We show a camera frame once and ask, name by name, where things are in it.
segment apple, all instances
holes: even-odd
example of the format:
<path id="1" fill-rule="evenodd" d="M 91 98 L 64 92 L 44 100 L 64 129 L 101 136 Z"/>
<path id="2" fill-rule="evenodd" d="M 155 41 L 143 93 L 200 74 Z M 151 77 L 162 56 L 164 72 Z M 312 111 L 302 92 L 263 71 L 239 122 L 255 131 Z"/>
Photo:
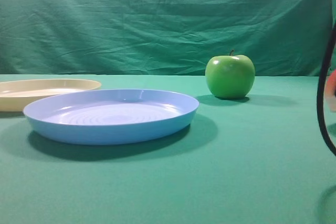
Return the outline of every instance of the apple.
<path id="1" fill-rule="evenodd" d="M 210 92 L 221 99 L 241 99 L 251 90 L 255 79 L 253 62 L 245 55 L 215 56 L 205 69 Z"/>

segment table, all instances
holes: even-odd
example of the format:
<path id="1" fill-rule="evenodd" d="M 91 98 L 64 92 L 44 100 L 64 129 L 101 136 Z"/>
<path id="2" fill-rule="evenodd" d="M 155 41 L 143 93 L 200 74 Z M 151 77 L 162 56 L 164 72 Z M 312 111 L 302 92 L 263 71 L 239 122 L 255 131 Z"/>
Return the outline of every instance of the table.
<path id="1" fill-rule="evenodd" d="M 2 75 L 98 80 L 102 89 L 183 92 L 200 101 L 188 129 L 157 141 L 74 146 L 0 113 L 0 223 L 311 224 L 336 222 L 336 157 L 316 117 L 316 77 L 256 77 L 242 101 L 203 76 Z M 336 135 L 336 115 L 327 124 Z"/>

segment black cord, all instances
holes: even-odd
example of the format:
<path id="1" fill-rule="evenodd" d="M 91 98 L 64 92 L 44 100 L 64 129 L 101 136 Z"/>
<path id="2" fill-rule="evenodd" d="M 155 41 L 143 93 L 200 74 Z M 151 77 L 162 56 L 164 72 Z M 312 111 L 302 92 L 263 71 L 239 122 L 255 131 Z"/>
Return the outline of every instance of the black cord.
<path id="1" fill-rule="evenodd" d="M 334 27 L 332 29 L 331 36 L 330 36 L 328 46 L 327 46 L 327 50 L 324 55 L 324 59 L 323 59 L 321 70 L 320 70 L 318 88 L 317 88 L 317 118 L 319 121 L 320 131 L 321 131 L 322 137 L 327 147 L 336 156 L 336 147 L 332 143 L 330 136 L 328 134 L 328 130 L 325 125 L 326 123 L 324 120 L 324 109 L 323 109 L 324 86 L 325 86 L 325 81 L 327 79 L 328 70 L 329 70 L 332 53 L 333 53 L 335 45 L 336 45 L 336 23 L 334 24 Z"/>

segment green cloth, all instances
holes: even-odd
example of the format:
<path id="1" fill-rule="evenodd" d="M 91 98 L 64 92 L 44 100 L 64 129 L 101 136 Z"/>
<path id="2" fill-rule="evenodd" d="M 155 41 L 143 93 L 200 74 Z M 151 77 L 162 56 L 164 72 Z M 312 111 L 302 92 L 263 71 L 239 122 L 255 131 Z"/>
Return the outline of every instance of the green cloth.
<path id="1" fill-rule="evenodd" d="M 232 49 L 258 76 L 317 75 L 331 0 L 0 0 L 0 73 L 203 75 Z"/>
<path id="2" fill-rule="evenodd" d="M 245 102 L 214 98 L 197 76 L 76 78 L 201 104 L 189 131 L 106 147 L 49 141 L 20 114 L 0 113 L 0 223 L 336 223 L 336 157 L 319 132 L 316 77 L 257 77 Z M 335 114 L 327 125 L 335 136 Z"/>

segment green backdrop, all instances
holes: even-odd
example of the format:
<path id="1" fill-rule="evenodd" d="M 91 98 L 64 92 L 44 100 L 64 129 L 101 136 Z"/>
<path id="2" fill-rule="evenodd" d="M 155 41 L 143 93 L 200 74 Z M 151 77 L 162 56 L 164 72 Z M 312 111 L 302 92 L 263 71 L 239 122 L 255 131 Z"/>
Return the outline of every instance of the green backdrop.
<path id="1" fill-rule="evenodd" d="M 199 75 L 235 49 L 310 76 L 331 26 L 332 0 L 0 0 L 0 73 Z"/>

